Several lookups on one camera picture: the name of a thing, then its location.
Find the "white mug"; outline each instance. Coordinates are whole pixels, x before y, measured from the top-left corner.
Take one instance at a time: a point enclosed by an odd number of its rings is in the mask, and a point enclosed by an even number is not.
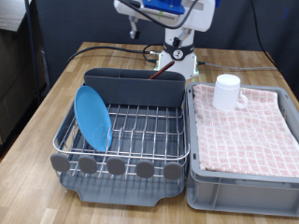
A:
[[[219,110],[231,111],[235,110],[236,107],[244,108],[248,105],[248,98],[240,92],[241,80],[239,77],[224,74],[217,77],[213,106]],[[238,102],[238,96],[240,96],[244,101],[244,104]]]

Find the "black wall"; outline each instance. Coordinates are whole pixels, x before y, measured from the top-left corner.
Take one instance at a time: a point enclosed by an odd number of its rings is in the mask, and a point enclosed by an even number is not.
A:
[[[299,1],[253,0],[263,46],[270,52],[299,98]],[[150,44],[164,41],[164,29],[141,21],[139,40],[132,40],[128,17],[113,0],[36,0],[46,57],[53,84],[66,61],[83,41]],[[211,28],[196,32],[195,46],[211,49],[261,50],[250,0],[221,0]]]

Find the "dish towel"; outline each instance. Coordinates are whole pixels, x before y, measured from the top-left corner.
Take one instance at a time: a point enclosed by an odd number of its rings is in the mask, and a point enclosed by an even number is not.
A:
[[[200,169],[298,177],[299,146],[279,111],[278,95],[241,88],[248,106],[225,112],[212,105],[214,89],[193,87]]]

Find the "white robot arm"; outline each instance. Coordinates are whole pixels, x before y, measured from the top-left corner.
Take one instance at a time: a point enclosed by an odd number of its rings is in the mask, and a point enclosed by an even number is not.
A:
[[[175,60],[175,65],[169,70],[189,79],[198,74],[193,53],[194,31],[209,29],[215,1],[219,3],[219,0],[114,0],[114,7],[119,13],[129,16],[131,38],[139,36],[138,19],[162,23],[165,27],[164,51],[159,55],[157,69]]]

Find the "wire rack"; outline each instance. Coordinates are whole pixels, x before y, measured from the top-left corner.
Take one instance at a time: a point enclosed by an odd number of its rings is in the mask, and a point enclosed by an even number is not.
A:
[[[82,155],[95,158],[97,178],[103,175],[114,176],[107,170],[107,159],[122,158],[125,161],[123,179],[136,175],[136,164],[140,160],[151,161],[154,175],[151,178],[164,178],[164,166],[168,162],[186,165],[190,148],[185,144],[185,115],[180,108],[152,106],[107,105],[111,118],[112,144],[106,152],[92,148],[81,134],[76,122],[74,107],[64,119],[53,139],[59,153],[67,156],[70,162],[69,175],[83,175],[78,165]]]

